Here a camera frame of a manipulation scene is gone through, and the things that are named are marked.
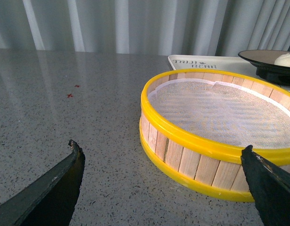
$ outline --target mesh screen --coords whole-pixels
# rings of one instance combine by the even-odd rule
[[[164,118],[195,135],[240,147],[290,147],[290,112],[250,89],[178,79],[163,83],[148,98]]]

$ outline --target speckled gray countertop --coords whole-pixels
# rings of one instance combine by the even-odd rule
[[[162,173],[139,139],[140,96],[166,56],[0,49],[0,204],[70,154],[86,163],[72,226],[262,226]]]

